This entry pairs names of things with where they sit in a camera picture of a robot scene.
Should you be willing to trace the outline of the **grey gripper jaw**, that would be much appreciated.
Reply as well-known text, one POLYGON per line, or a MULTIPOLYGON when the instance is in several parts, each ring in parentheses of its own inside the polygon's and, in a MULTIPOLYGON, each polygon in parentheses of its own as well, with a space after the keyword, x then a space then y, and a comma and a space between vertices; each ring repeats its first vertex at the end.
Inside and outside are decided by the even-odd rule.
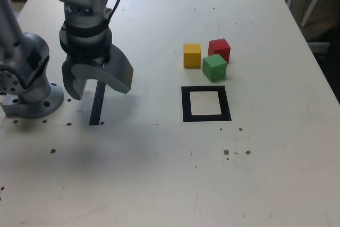
POLYGON ((107 62, 77 63, 71 67, 71 73, 82 80, 98 80, 112 89, 127 94, 131 89, 133 67, 124 53, 111 45, 107 62))
POLYGON ((63 83, 67 93, 76 100, 81 100, 87 81, 77 78, 71 72, 74 65, 72 60, 65 60, 62 65, 63 83))

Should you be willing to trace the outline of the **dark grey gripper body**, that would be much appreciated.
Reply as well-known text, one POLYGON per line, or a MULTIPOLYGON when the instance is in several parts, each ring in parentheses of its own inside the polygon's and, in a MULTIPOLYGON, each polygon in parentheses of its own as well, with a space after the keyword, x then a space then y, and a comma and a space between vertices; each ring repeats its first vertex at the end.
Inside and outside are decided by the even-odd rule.
POLYGON ((81 55, 68 54, 66 65, 87 64, 87 65, 105 65, 111 60, 110 53, 104 55, 81 55))

